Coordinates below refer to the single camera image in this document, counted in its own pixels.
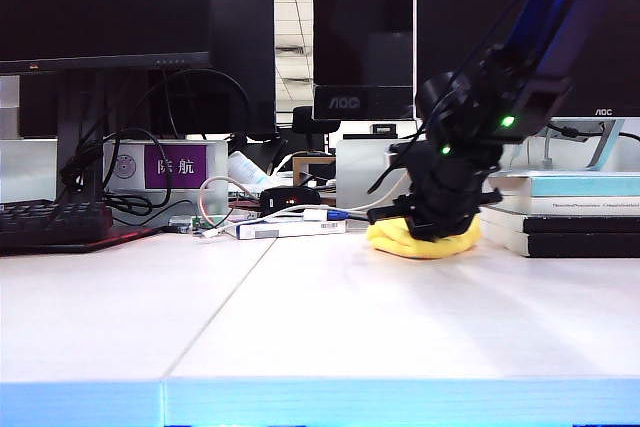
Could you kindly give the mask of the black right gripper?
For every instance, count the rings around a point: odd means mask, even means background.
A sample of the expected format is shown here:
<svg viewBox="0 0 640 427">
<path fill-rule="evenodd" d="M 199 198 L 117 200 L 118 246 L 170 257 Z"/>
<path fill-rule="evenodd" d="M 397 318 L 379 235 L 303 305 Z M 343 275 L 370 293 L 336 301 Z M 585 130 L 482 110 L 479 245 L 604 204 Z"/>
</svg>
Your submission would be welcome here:
<svg viewBox="0 0 640 427">
<path fill-rule="evenodd" d="M 439 147 L 418 141 L 394 144 L 390 153 L 411 181 L 409 192 L 393 200 L 393 212 L 409 215 L 405 222 L 414 239 L 431 242 L 441 237 L 439 225 L 431 220 L 454 220 L 443 228 L 442 238 L 464 235 L 475 220 L 472 214 L 503 200 L 498 189 L 483 190 L 487 177 L 500 169 L 501 145 Z"/>
</svg>

